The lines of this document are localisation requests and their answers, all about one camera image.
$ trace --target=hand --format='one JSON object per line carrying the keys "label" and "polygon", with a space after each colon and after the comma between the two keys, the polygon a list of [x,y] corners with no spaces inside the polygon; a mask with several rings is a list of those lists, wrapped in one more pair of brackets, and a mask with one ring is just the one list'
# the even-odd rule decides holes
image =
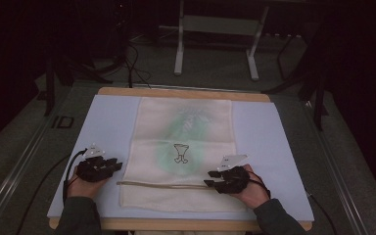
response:
{"label": "hand", "polygon": [[104,179],[98,182],[87,182],[82,180],[76,173],[76,168],[74,170],[74,175],[69,180],[69,189],[67,190],[67,197],[86,197],[94,199],[100,188],[105,185],[109,179]]}
{"label": "hand", "polygon": [[[244,165],[243,168],[249,172],[251,179],[262,183],[261,180],[253,173],[253,169],[249,164]],[[230,194],[230,196],[239,199],[250,209],[255,209],[269,200],[266,191],[261,186],[253,182],[249,182],[247,188],[245,188],[241,193]]]}

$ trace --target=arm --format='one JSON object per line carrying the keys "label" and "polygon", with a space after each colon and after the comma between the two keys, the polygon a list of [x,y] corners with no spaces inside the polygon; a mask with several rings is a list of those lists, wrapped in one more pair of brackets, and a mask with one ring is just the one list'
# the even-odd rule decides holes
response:
{"label": "arm", "polygon": [[72,177],[56,235],[102,234],[99,213],[93,199],[106,182],[107,179],[90,183],[76,174]]}
{"label": "arm", "polygon": [[[251,179],[262,183],[248,164],[244,165],[244,169],[250,173]],[[258,184],[250,182],[241,193],[231,196],[253,210],[258,225],[265,234],[306,234],[301,225],[285,212],[279,200],[269,199],[266,191]]]}

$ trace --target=wooden table edge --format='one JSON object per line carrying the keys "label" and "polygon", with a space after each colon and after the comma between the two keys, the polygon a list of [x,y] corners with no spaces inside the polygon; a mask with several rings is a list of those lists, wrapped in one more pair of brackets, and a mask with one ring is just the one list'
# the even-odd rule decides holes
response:
{"label": "wooden table edge", "polygon": [[186,99],[214,99],[231,101],[270,102],[265,94],[242,93],[232,91],[204,91],[178,89],[148,89],[102,87],[98,95],[144,96],[144,97],[177,97]]}
{"label": "wooden table edge", "polygon": [[[101,218],[104,230],[125,231],[254,231],[261,232],[255,220],[226,219],[172,219],[172,218]],[[49,225],[57,228],[60,219],[51,217]],[[311,221],[299,221],[301,227],[308,231]]]}

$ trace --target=dark background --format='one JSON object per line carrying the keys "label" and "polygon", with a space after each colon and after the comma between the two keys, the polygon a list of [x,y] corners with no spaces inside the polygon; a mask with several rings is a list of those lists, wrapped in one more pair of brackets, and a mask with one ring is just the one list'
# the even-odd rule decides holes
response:
{"label": "dark background", "polygon": [[[123,1],[129,2],[132,11],[124,13],[128,25],[154,40],[158,25],[177,25],[177,1]],[[186,11],[201,14],[206,9],[215,16],[256,16],[252,8],[233,8],[218,1],[202,4],[189,1]],[[348,7],[275,5],[264,32],[285,36],[296,32],[299,22],[328,19],[323,32],[326,36],[314,42],[318,48],[308,55],[312,64],[303,63],[302,68],[312,70],[316,64],[328,68],[327,89],[376,178],[376,1],[338,4]],[[115,40],[118,18],[114,7],[113,1],[0,1],[0,131],[37,95],[33,81],[45,72],[46,59],[54,51],[88,65],[92,58],[124,53],[122,45],[111,43],[119,41]]]}

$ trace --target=table leg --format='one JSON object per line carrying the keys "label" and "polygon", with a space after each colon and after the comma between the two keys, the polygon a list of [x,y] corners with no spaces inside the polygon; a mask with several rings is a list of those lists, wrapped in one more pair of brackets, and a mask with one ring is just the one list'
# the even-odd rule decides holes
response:
{"label": "table leg", "polygon": [[247,61],[249,63],[250,76],[252,80],[259,80],[258,69],[256,68],[255,52],[256,48],[258,47],[259,39],[261,37],[261,32],[263,30],[264,21],[267,17],[267,13],[268,7],[265,7],[263,13],[261,14],[260,20],[258,21],[258,28],[256,30],[253,45],[250,49],[246,51]]}
{"label": "table leg", "polygon": [[175,75],[182,74],[182,62],[184,59],[184,0],[179,1],[179,27],[178,27],[178,49],[176,50]]}

